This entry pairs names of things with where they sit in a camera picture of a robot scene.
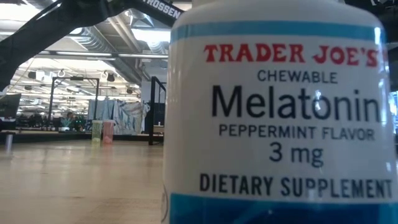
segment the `melatonin bottle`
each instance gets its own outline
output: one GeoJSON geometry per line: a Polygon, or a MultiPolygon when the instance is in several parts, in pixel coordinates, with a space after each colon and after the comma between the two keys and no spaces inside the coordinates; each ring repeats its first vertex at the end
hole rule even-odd
{"type": "Polygon", "coordinates": [[[384,34],[332,0],[220,0],[182,14],[162,222],[397,223],[384,34]]]}

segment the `ceiling light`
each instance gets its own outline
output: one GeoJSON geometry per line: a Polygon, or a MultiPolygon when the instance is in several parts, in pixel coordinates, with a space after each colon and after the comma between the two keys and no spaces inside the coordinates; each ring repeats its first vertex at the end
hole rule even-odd
{"type": "Polygon", "coordinates": [[[31,104],[33,104],[33,105],[41,105],[43,103],[43,100],[42,99],[35,99],[34,101],[33,101],[33,103],[31,103],[31,104]]]}
{"type": "Polygon", "coordinates": [[[74,92],[79,92],[79,89],[78,88],[76,88],[76,87],[72,87],[72,86],[68,86],[67,87],[67,90],[70,90],[70,91],[74,91],[74,92]]]}
{"type": "Polygon", "coordinates": [[[42,81],[42,82],[44,82],[44,81],[51,82],[50,76],[46,75],[43,70],[36,71],[36,80],[42,81]]]}
{"type": "Polygon", "coordinates": [[[108,82],[114,82],[114,74],[113,73],[109,73],[108,77],[106,78],[106,81],[108,82]]]}
{"type": "Polygon", "coordinates": [[[132,101],[140,101],[136,96],[108,96],[110,100],[132,100],[132,101]]]}
{"type": "MultiPolygon", "coordinates": [[[[97,86],[79,86],[80,88],[97,88],[97,86]]],[[[102,89],[116,89],[115,86],[99,86],[102,89]]]]}
{"type": "Polygon", "coordinates": [[[91,37],[85,35],[66,35],[65,37],[71,38],[73,40],[80,40],[80,41],[90,41],[91,37]]]}
{"type": "Polygon", "coordinates": [[[95,94],[90,92],[90,91],[86,91],[86,90],[82,90],[82,89],[80,89],[80,91],[83,92],[83,93],[90,94],[91,96],[95,96],[95,94]]]}
{"type": "Polygon", "coordinates": [[[184,11],[188,11],[192,8],[192,3],[190,2],[174,2],[173,5],[184,11]]]}
{"type": "Polygon", "coordinates": [[[31,78],[31,79],[36,79],[36,72],[29,72],[29,73],[27,74],[27,77],[28,77],[28,78],[31,78]]]}
{"type": "Polygon", "coordinates": [[[81,28],[81,27],[76,28],[72,32],[70,32],[70,34],[81,34],[82,30],[83,30],[83,28],[81,28]]]}
{"type": "Polygon", "coordinates": [[[87,57],[111,57],[112,54],[108,53],[95,53],[95,52],[61,52],[57,51],[56,54],[58,55],[69,55],[69,56],[87,56],[87,57]]]}
{"type": "Polygon", "coordinates": [[[99,57],[87,57],[87,60],[116,60],[116,58],[99,58],[99,57]]]}
{"type": "Polygon", "coordinates": [[[156,55],[156,54],[119,54],[119,57],[129,58],[149,58],[149,59],[168,59],[168,55],[156,55]]]}
{"type": "Polygon", "coordinates": [[[170,43],[170,30],[169,29],[131,29],[132,33],[137,40],[145,42],[169,42],[170,43]]]}
{"type": "Polygon", "coordinates": [[[0,31],[0,35],[12,35],[14,32],[0,31]]]}
{"type": "Polygon", "coordinates": [[[0,3],[0,20],[28,21],[39,12],[40,10],[28,5],[0,3]]]}
{"type": "Polygon", "coordinates": [[[132,87],[128,87],[127,90],[126,90],[126,92],[127,92],[127,94],[132,94],[132,92],[133,92],[132,87]]]}
{"type": "Polygon", "coordinates": [[[42,109],[45,109],[45,107],[44,106],[39,106],[39,105],[36,105],[36,106],[21,106],[21,107],[23,107],[23,108],[42,108],[42,109]]]}

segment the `black bar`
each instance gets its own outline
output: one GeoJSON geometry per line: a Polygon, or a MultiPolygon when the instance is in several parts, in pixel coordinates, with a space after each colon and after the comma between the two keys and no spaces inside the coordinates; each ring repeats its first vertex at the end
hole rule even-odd
{"type": "Polygon", "coordinates": [[[148,145],[154,145],[154,120],[155,120],[155,91],[156,91],[156,77],[150,80],[150,110],[149,110],[149,139],[148,145]]]}
{"type": "Polygon", "coordinates": [[[163,83],[159,81],[158,78],[155,77],[155,81],[157,82],[157,84],[159,84],[159,86],[166,92],[166,87],[163,86],[163,83]]]}
{"type": "MultiPolygon", "coordinates": [[[[52,84],[51,84],[51,95],[50,95],[50,106],[49,106],[49,118],[47,121],[47,128],[50,126],[50,120],[51,120],[51,112],[52,112],[52,102],[53,102],[53,98],[54,98],[54,89],[56,88],[55,86],[55,81],[57,79],[61,79],[61,80],[76,80],[75,77],[53,77],[52,78],[52,84]]],[[[100,79],[99,78],[84,78],[84,80],[96,80],[97,81],[97,88],[96,88],[96,94],[95,94],[95,108],[94,108],[94,119],[97,113],[97,103],[98,103],[98,90],[100,88],[100,79]]]]}
{"type": "Polygon", "coordinates": [[[163,120],[164,120],[164,124],[163,124],[163,126],[165,126],[166,127],[166,99],[167,99],[167,97],[166,97],[166,91],[164,92],[164,114],[163,114],[163,120]]]}
{"type": "Polygon", "coordinates": [[[71,81],[83,81],[84,77],[70,77],[71,81]]]}
{"type": "Polygon", "coordinates": [[[95,90],[95,104],[94,104],[93,120],[97,119],[98,89],[100,88],[100,79],[99,78],[95,78],[95,80],[97,80],[97,89],[95,90]]]}
{"type": "Polygon", "coordinates": [[[51,83],[51,95],[50,95],[50,106],[49,106],[49,118],[47,120],[47,128],[50,126],[50,121],[51,121],[51,113],[52,113],[52,101],[54,98],[54,89],[55,89],[55,81],[58,77],[52,77],[52,83],[51,83]]]}
{"type": "MultiPolygon", "coordinates": [[[[79,54],[79,53],[87,53],[87,52],[79,52],[79,51],[63,51],[63,52],[65,52],[65,53],[70,53],[70,55],[65,55],[64,53],[62,53],[62,54],[60,54],[60,53],[58,53],[58,51],[56,51],[56,50],[45,50],[46,51],[46,53],[43,53],[43,52],[39,52],[38,53],[38,55],[41,55],[41,57],[42,58],[50,58],[50,57],[53,57],[53,56],[58,56],[58,57],[66,57],[66,59],[68,58],[68,57],[73,57],[73,58],[83,58],[83,60],[85,60],[85,59],[87,59],[87,57],[90,57],[90,55],[74,55],[74,54],[79,54]]],[[[109,53],[107,53],[107,54],[111,54],[111,56],[103,56],[103,55],[95,55],[95,56],[93,56],[93,57],[95,57],[95,58],[138,58],[138,59],[145,59],[145,58],[147,58],[147,59],[166,59],[166,58],[158,58],[158,57],[153,57],[154,55],[155,56],[158,56],[158,54],[144,54],[144,53],[131,53],[131,52],[109,52],[109,53]],[[120,56],[120,55],[123,55],[123,54],[127,54],[127,55],[137,55],[137,56],[120,56]]]]}
{"type": "Polygon", "coordinates": [[[159,87],[159,92],[157,94],[157,102],[158,102],[157,111],[160,111],[160,91],[161,91],[161,88],[159,87]]]}

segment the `ductwork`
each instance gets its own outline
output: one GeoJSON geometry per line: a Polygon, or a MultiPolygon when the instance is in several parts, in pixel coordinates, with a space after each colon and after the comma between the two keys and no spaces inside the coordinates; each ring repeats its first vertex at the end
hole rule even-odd
{"type": "MultiPolygon", "coordinates": [[[[131,13],[131,19],[130,19],[131,28],[133,28],[134,24],[139,20],[141,20],[142,22],[144,22],[146,24],[152,24],[151,27],[154,26],[152,19],[149,16],[145,15],[144,13],[139,12],[135,9],[130,9],[129,12],[131,13]]],[[[150,51],[153,54],[159,54],[159,55],[166,54],[166,49],[163,46],[162,42],[147,42],[147,44],[148,44],[150,51]]],[[[160,67],[167,68],[167,62],[161,60],[160,67]]]]}
{"type": "MultiPolygon", "coordinates": [[[[37,9],[43,10],[51,3],[52,0],[24,0],[25,3],[31,4],[37,9]]],[[[109,42],[102,36],[101,32],[98,31],[96,27],[85,27],[82,29],[81,35],[86,35],[89,38],[76,39],[75,41],[84,46],[88,51],[92,52],[106,52],[112,53],[116,52],[116,49],[109,44],[109,42]]],[[[131,83],[141,84],[141,75],[137,73],[132,67],[130,67],[122,59],[117,58],[114,61],[105,62],[113,66],[120,75],[127,81],[131,83]]]]}

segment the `wooden floor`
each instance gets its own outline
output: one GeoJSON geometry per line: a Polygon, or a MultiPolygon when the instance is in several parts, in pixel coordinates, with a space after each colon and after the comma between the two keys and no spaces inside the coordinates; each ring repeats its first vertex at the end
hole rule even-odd
{"type": "Polygon", "coordinates": [[[0,152],[1,224],[160,223],[161,146],[91,141],[0,152]]]}

